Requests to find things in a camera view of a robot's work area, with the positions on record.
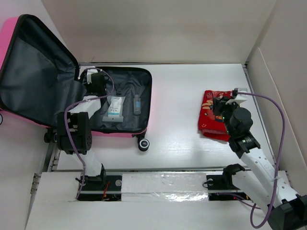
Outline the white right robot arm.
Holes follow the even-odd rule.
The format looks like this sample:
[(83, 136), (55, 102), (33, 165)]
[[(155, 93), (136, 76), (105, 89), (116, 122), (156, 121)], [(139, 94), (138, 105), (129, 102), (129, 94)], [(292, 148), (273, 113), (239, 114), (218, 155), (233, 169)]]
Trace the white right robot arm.
[(242, 108), (243, 98), (222, 97), (213, 99), (213, 113), (220, 116), (228, 135), (231, 150), (254, 174), (254, 178), (240, 164), (224, 168), (222, 184), (236, 187), (259, 207), (264, 220), (252, 227), (259, 229), (268, 223), (273, 230), (297, 230), (307, 225), (307, 197), (300, 195), (278, 175), (278, 165), (273, 166), (266, 158), (260, 144), (250, 132), (253, 125), (251, 113)]

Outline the white wet wipes pack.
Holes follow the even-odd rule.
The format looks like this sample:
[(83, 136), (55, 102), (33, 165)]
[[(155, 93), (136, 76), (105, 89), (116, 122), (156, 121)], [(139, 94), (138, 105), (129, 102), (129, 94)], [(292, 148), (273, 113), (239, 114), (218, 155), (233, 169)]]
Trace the white wet wipes pack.
[(124, 97), (118, 97), (118, 96), (108, 96), (107, 101), (109, 104), (108, 110), (103, 116), (103, 122), (123, 122), (123, 104), (125, 101)]

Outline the pink hard-shell suitcase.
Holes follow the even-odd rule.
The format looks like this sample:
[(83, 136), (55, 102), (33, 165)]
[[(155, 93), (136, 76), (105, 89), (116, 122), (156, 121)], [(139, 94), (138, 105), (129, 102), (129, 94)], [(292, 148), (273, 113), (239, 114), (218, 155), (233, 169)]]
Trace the pink hard-shell suitcase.
[[(46, 143), (57, 143), (57, 122), (53, 117), (62, 90), (87, 69), (101, 69), (108, 96), (124, 97), (123, 122), (103, 122), (106, 100), (90, 119), (93, 135), (136, 137), (138, 147), (148, 150), (148, 127), (152, 75), (135, 67), (85, 67), (36, 16), (23, 14), (4, 21), (0, 30), (0, 108), (27, 121), (46, 127)], [(133, 113), (133, 99), (141, 99), (141, 113)]]

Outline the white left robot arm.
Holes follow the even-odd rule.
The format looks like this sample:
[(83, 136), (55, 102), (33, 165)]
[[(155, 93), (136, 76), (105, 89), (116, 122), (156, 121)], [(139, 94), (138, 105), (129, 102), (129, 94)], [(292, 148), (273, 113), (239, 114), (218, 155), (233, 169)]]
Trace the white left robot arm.
[(94, 153), (90, 119), (100, 112), (107, 100), (106, 77), (103, 71), (91, 68), (70, 81), (55, 107), (58, 148), (68, 155), (75, 155), (82, 164), (81, 186), (102, 190), (106, 187), (106, 171)]

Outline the red patterned towel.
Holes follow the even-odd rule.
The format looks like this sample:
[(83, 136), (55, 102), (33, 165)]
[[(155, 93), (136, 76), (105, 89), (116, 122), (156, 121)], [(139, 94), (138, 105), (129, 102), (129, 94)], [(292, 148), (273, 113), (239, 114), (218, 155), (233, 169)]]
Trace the red patterned towel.
[(222, 98), (223, 96), (230, 98), (232, 93), (231, 91), (211, 90), (206, 90), (204, 92), (198, 120), (198, 130), (206, 138), (227, 142), (229, 135), (223, 124), (222, 117), (213, 114), (213, 98)]

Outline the small clear plastic bottle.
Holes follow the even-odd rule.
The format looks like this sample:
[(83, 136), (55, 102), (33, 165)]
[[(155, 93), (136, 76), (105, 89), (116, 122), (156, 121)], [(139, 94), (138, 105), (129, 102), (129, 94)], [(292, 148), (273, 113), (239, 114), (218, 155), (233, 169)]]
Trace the small clear plastic bottle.
[(139, 115), (141, 113), (141, 99), (138, 94), (136, 94), (133, 99), (133, 113), (135, 115)]

